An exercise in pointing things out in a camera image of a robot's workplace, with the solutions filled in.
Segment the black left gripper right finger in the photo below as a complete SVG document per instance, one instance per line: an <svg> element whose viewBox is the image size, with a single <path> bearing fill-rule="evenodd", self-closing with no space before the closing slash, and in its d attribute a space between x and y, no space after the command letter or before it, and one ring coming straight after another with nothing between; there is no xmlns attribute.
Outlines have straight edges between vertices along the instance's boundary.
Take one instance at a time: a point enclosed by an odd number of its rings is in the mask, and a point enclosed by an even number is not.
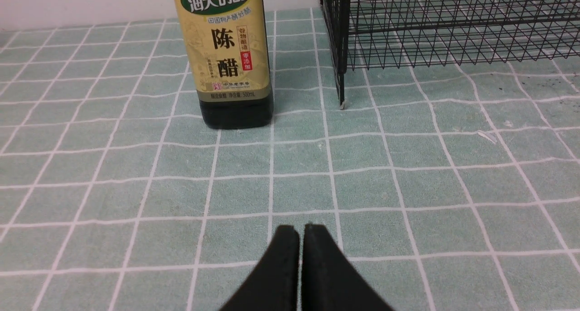
<svg viewBox="0 0 580 311"><path fill-rule="evenodd" d="M321 224L306 224L302 257L304 311L391 311Z"/></svg>

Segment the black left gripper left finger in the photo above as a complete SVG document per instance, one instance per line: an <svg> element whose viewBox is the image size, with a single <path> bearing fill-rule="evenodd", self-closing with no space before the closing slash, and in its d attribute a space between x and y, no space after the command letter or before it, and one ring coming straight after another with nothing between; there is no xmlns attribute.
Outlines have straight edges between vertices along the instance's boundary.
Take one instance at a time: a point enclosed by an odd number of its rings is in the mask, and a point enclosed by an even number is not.
<svg viewBox="0 0 580 311"><path fill-rule="evenodd" d="M279 225L265 253L222 311L295 311L298 300L300 237Z"/></svg>

